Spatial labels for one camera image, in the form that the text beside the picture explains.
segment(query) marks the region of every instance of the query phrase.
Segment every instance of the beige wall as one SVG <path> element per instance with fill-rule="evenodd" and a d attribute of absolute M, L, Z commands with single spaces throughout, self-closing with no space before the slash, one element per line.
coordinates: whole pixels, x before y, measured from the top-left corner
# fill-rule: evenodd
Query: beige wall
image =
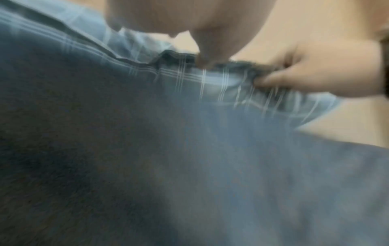
<path fill-rule="evenodd" d="M 103 0 L 76 1 L 97 9 L 103 7 Z M 371 37 L 372 29 L 366 20 L 365 9 L 356 0 L 278 0 L 262 31 L 236 59 L 267 62 L 276 52 L 303 39 Z M 179 48 L 197 51 L 188 33 L 172 42 Z M 381 98 L 346 100 L 339 109 L 304 130 L 334 139 L 389 146 L 388 109 L 388 103 Z"/>

